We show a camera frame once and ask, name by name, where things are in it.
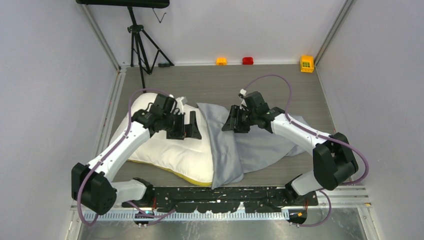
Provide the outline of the white yellow pillow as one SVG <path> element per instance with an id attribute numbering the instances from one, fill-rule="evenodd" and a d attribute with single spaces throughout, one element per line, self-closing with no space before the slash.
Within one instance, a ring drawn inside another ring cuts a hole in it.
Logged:
<path id="1" fill-rule="evenodd" d="M 150 164 L 172 172 L 187 182 L 210 187 L 214 166 L 209 140 L 208 126 L 200 110 L 186 104 L 184 122 L 189 122 L 190 111 L 196 112 L 197 126 L 202 139 L 166 139 L 166 132 L 155 133 L 152 138 L 135 150 L 128 161 Z"/>

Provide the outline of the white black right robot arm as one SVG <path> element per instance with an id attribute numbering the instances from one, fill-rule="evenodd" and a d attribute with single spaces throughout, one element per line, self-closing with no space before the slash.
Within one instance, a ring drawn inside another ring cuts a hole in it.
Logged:
<path id="1" fill-rule="evenodd" d="M 342 133 L 316 130 L 279 107 L 269 108 L 258 91 L 246 94 L 242 90 L 240 97 L 242 105 L 231 106 L 222 131 L 248 133 L 257 126 L 289 139 L 312 156 L 313 169 L 285 185 L 285 198 L 291 205 L 299 205 L 310 192 L 334 190 L 358 171 L 353 150 Z"/>

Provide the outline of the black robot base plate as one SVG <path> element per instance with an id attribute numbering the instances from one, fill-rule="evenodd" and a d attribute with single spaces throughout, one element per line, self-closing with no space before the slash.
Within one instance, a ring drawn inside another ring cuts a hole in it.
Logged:
<path id="1" fill-rule="evenodd" d="M 275 186 L 154 187 L 141 200 L 122 203 L 123 207 L 132 205 L 160 213 L 234 213 L 240 207 L 246 213 L 277 213 L 283 207 L 317 206 L 318 200 L 314 191 L 291 198 L 284 188 Z"/>

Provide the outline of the grey pillowcase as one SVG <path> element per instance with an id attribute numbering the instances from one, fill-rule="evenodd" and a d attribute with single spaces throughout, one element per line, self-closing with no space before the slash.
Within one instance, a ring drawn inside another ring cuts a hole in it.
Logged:
<path id="1" fill-rule="evenodd" d="M 283 157 L 305 150 L 286 137 L 252 126 L 248 133 L 222 131 L 229 116 L 225 107 L 198 103 L 206 122 L 213 162 L 211 188 L 240 182 L 246 173 L 262 170 Z"/>

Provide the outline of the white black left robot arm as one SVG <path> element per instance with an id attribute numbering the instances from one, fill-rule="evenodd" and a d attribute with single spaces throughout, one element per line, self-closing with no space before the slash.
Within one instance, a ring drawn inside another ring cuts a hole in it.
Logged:
<path id="1" fill-rule="evenodd" d="M 77 163 L 71 170 L 71 195 L 78 208 L 87 207 L 99 216 L 114 205 L 135 201 L 141 207 L 153 202 L 152 185 L 134 178 L 114 182 L 129 157 L 154 134 L 165 132 L 167 140 L 201 140 L 194 110 L 183 111 L 184 101 L 157 94 L 147 106 L 128 112 L 128 125 L 102 153 L 87 164 Z"/>

